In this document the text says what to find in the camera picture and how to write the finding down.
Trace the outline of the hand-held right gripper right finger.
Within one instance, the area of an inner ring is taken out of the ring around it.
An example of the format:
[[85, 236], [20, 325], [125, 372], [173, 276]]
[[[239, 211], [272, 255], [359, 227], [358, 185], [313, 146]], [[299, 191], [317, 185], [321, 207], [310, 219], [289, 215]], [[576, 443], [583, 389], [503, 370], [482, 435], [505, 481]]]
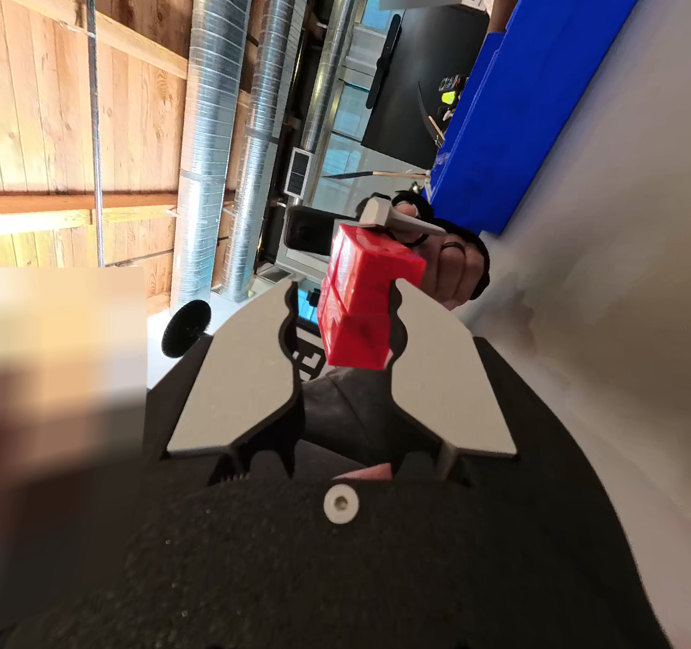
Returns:
[[461, 457], [516, 458], [518, 449], [469, 330], [405, 279], [391, 285], [390, 320], [394, 408], [435, 443], [435, 479], [447, 479]]

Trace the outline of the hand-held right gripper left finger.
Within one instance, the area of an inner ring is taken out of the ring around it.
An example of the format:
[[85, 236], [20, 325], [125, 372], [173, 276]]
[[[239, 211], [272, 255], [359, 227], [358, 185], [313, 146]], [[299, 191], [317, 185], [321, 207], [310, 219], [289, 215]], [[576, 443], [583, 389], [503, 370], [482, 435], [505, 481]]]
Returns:
[[239, 308], [213, 339], [167, 444], [172, 458], [228, 455], [249, 472], [273, 453], [289, 478], [305, 429], [294, 360], [298, 284], [281, 281]]

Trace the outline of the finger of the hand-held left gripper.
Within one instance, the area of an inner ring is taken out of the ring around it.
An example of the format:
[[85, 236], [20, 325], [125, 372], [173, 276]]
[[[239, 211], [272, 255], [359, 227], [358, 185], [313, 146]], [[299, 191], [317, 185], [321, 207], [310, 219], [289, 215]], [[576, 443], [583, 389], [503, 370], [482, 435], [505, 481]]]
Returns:
[[445, 236], [440, 226], [422, 221], [397, 210], [389, 200], [370, 198], [365, 205], [358, 226], [369, 230], [391, 231], [394, 234], [413, 236]]

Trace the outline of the red one-stud toy block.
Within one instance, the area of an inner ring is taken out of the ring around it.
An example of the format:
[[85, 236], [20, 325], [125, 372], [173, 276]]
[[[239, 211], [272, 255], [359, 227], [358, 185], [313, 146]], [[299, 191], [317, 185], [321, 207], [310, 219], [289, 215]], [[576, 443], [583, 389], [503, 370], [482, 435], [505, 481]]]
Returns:
[[390, 354], [390, 315], [375, 310], [346, 309], [337, 292], [324, 288], [317, 319], [329, 365], [383, 370]]
[[385, 233], [341, 225], [327, 277], [348, 312], [374, 313], [387, 306], [390, 283], [409, 254]]

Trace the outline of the blue plastic bin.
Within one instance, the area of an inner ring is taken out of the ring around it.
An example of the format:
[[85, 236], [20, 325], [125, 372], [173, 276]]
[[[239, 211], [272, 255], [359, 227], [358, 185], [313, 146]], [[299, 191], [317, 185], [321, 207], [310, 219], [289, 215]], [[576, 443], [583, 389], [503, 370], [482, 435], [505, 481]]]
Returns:
[[431, 176], [438, 218], [501, 234], [638, 0], [519, 0], [490, 33]]

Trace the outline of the person's left hand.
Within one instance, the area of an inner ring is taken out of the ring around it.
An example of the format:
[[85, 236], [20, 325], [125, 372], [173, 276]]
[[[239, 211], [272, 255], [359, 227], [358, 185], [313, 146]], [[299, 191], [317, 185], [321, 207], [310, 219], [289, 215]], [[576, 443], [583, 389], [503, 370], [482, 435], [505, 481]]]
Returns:
[[399, 242], [406, 244], [426, 262], [420, 289], [448, 310], [479, 298], [487, 288], [490, 258], [482, 239], [474, 232], [453, 222], [433, 218], [432, 223], [445, 230], [444, 236], [410, 231], [393, 231]]

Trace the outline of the white ceiling vent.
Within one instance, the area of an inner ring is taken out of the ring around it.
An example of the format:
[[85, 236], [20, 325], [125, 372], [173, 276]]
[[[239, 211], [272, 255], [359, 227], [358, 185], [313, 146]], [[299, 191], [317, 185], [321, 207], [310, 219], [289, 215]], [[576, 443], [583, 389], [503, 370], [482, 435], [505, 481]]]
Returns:
[[293, 147], [288, 166], [288, 173], [283, 187], [284, 194], [302, 200], [310, 181], [314, 153], [307, 152], [299, 147]]

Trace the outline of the framed black white marker sign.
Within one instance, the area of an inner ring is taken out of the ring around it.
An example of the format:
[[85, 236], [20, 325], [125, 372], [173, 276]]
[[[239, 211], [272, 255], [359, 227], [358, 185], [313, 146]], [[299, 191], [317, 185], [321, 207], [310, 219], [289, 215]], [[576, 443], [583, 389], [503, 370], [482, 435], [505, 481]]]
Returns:
[[333, 369], [326, 360], [322, 339], [300, 327], [297, 328], [297, 348], [293, 358], [302, 382], [322, 377]]

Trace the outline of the thin metal pipe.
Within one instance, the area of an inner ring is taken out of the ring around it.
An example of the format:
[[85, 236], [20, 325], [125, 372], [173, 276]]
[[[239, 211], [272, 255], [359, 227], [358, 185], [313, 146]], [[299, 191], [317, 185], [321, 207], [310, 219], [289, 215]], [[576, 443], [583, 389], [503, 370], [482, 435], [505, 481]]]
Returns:
[[101, 183], [101, 143], [99, 133], [98, 37], [96, 0], [85, 0], [85, 20], [89, 62], [91, 110], [92, 174], [94, 185], [94, 226], [98, 267], [105, 267], [103, 190]]

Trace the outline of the silver air duct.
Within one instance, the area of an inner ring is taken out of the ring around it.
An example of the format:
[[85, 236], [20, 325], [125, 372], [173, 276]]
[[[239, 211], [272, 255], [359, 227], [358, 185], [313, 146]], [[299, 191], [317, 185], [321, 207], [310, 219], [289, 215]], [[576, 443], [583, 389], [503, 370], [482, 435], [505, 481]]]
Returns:
[[193, 300], [209, 299], [233, 142], [240, 150], [238, 186], [229, 216], [220, 294], [231, 301], [246, 296], [306, 3], [264, 0], [244, 131], [235, 134], [252, 0], [194, 0], [171, 313]]

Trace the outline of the large black wall monitor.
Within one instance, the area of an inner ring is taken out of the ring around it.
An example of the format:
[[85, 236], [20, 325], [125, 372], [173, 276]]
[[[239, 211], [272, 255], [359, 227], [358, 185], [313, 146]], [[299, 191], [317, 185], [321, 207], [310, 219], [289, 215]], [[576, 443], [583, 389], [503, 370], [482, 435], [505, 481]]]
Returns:
[[487, 12], [464, 5], [405, 10], [362, 145], [430, 170], [437, 145], [426, 125], [442, 106], [439, 85], [470, 75], [488, 22]]

